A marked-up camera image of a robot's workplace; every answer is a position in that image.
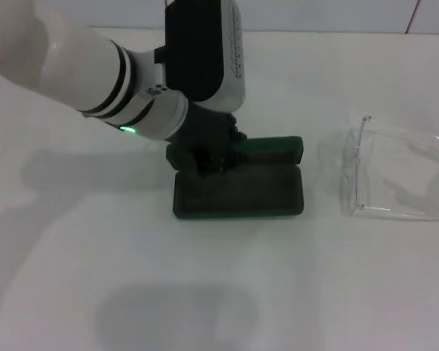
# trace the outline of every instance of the transparent lid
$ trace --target transparent lid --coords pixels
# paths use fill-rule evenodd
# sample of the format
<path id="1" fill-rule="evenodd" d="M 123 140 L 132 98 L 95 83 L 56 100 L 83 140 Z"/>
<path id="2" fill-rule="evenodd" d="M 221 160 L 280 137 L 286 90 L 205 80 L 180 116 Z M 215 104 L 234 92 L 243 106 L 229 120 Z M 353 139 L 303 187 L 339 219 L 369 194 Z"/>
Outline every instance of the transparent lid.
<path id="1" fill-rule="evenodd" d="M 439 220 L 439 137 L 366 116 L 353 133 L 344 177 L 350 212 Z"/>

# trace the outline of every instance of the black stripe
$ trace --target black stripe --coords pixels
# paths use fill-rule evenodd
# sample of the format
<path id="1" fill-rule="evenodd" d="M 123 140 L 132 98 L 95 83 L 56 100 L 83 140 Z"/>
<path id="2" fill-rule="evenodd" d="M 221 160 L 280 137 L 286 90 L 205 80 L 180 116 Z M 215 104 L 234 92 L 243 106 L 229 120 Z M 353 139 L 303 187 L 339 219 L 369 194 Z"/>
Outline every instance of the black stripe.
<path id="1" fill-rule="evenodd" d="M 167 55 L 168 55 L 168 49 L 165 46 L 154 49 L 154 63 L 164 64 L 166 62 Z"/>
<path id="2" fill-rule="evenodd" d="M 120 101 L 120 103 L 118 103 L 117 106 L 115 106 L 115 108 L 112 109 L 112 111 L 102 116 L 96 116 L 99 119 L 114 117 L 117 113 L 122 111 L 124 107 L 127 106 L 130 100 L 133 98 L 133 94 L 135 93 L 135 87 L 137 85 L 137 80 L 138 80 L 137 62 L 135 61 L 135 58 L 133 57 L 131 52 L 129 52 L 128 50 L 126 52 L 130 60 L 130 82 L 127 91 L 125 92 L 125 95 Z"/>
<path id="3" fill-rule="evenodd" d="M 98 107 L 93 108 L 91 110 L 78 111 L 78 112 L 85 113 L 88 115 L 99 113 L 104 109 L 108 108 L 108 106 L 112 104 L 112 102 L 116 99 L 117 95 L 119 95 L 120 90 L 122 89 L 122 85 L 124 84 L 124 77 L 125 77 L 125 72 L 127 71 L 127 64 L 125 63 L 124 52 L 115 42 L 113 43 L 116 46 L 117 53 L 119 54 L 120 70 L 119 70 L 119 76 L 117 77 L 117 81 L 114 88 L 112 89 L 112 92 L 109 94 L 109 97 Z"/>
<path id="4" fill-rule="evenodd" d="M 142 119 L 144 119 L 146 117 L 146 115 L 148 115 L 150 109 L 153 107 L 153 104 L 154 104 L 154 100 L 150 101 L 150 103 L 148 103 L 147 106 L 145 106 L 145 108 L 142 109 L 142 111 L 138 114 L 138 116 L 136 116 L 130 122 L 127 122 L 127 123 L 124 123 L 124 124 L 110 124 L 110 125 L 112 127 L 115 127 L 115 128 L 133 126 L 133 125 L 137 124 L 139 121 L 141 121 Z"/>

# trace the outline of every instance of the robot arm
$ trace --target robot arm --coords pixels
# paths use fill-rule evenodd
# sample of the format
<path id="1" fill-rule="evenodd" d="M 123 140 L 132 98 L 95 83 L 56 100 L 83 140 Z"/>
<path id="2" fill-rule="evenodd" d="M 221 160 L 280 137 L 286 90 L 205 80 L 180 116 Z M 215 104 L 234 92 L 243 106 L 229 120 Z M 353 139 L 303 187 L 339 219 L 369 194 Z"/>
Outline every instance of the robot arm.
<path id="1" fill-rule="evenodd" d="M 33 0 L 0 0 L 0 75 L 151 139 L 227 143 L 228 113 L 244 101 L 240 16 L 233 0 L 203 4 L 169 5 L 166 46 L 134 53 L 57 12 L 35 14 Z"/>
<path id="2" fill-rule="evenodd" d="M 247 140 L 230 114 L 244 101 L 234 0 L 175 0 L 165 46 L 135 53 L 33 0 L 0 0 L 0 74 L 85 117 L 166 140 L 178 218 L 300 214 L 300 137 Z"/>

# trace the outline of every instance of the white tabletop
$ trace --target white tabletop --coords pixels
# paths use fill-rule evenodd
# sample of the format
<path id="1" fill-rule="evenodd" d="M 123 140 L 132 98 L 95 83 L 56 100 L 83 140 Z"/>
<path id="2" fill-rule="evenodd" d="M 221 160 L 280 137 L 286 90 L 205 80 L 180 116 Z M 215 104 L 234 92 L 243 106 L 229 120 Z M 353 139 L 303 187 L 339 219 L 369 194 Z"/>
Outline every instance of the white tabletop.
<path id="1" fill-rule="evenodd" d="M 133 50 L 164 42 L 101 32 Z M 295 219 L 179 221 L 164 143 L 0 78 L 0 350 L 439 351 L 439 222 L 339 205 L 349 123 L 439 134 L 439 37 L 244 41 L 240 130 L 304 138 Z"/>

